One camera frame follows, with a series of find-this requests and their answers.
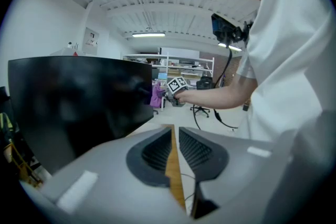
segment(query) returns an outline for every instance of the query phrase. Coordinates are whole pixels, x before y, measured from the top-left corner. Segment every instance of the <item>person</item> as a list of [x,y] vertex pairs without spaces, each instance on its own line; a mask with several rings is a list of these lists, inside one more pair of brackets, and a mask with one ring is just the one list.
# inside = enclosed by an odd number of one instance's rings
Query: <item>person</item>
[[330,0],[260,0],[232,83],[178,92],[175,98],[213,109],[231,109],[251,98],[238,136],[273,141],[295,135],[336,110],[335,22]]

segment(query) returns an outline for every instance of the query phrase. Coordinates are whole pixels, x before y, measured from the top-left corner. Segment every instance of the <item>fluorescent light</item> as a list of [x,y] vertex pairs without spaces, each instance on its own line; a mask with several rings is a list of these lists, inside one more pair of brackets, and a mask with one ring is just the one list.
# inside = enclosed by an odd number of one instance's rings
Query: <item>fluorescent light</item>
[[137,33],[133,34],[133,37],[165,37],[165,33]]
[[229,48],[230,48],[231,50],[235,50],[235,51],[242,51],[242,49],[239,49],[239,48],[237,48],[237,47],[233,47],[233,46],[229,46]]

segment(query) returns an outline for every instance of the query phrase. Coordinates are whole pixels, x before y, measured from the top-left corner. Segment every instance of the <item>purple jacket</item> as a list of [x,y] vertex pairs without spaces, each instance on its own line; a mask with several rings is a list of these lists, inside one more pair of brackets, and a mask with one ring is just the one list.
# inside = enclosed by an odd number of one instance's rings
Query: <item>purple jacket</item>
[[154,108],[159,108],[161,106],[162,97],[159,96],[160,93],[164,92],[165,90],[160,89],[160,82],[158,81],[153,87],[152,99],[150,106]]

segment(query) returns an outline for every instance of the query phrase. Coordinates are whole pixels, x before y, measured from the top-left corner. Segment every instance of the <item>office chair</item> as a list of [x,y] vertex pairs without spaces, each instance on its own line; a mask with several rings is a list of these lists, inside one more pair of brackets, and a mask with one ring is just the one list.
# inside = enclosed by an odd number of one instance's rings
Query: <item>office chair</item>
[[[196,88],[198,90],[208,90],[208,89],[212,89],[214,87],[214,83],[212,81],[212,77],[207,77],[207,76],[202,76],[201,79],[196,82]],[[195,106],[195,111],[194,114],[196,115],[196,113],[198,111],[202,111],[206,114],[206,117],[209,117],[210,113],[210,109],[205,109],[201,106]]]

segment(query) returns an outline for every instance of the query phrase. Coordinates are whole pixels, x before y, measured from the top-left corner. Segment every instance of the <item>floor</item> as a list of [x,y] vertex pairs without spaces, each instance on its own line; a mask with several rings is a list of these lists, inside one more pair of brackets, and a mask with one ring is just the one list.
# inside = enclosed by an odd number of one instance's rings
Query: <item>floor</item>
[[[178,160],[180,163],[183,192],[184,192],[184,198],[186,199],[185,201],[186,212],[188,215],[190,214],[193,204],[195,180],[194,180],[194,173],[190,169],[189,165],[187,164],[186,160],[184,159],[180,151],[178,135],[179,135],[179,127],[197,128],[193,117],[193,112],[190,110],[190,107],[192,107],[190,104],[186,104],[181,108],[177,108],[173,107],[170,103],[167,102],[164,111],[161,112],[159,110],[159,114],[158,115],[155,114],[154,118],[149,121],[151,123],[157,123],[157,124],[175,125],[176,142],[179,154]],[[243,111],[242,106],[229,110],[220,110],[218,112],[221,116],[222,121],[231,126],[239,126],[243,117],[246,115],[246,112]],[[209,118],[206,117],[205,113],[201,111],[198,112],[196,119],[201,130],[203,131],[212,132],[220,135],[237,137],[237,134],[234,132],[233,129],[230,129],[222,125],[219,121],[217,121],[213,110],[210,111]]]

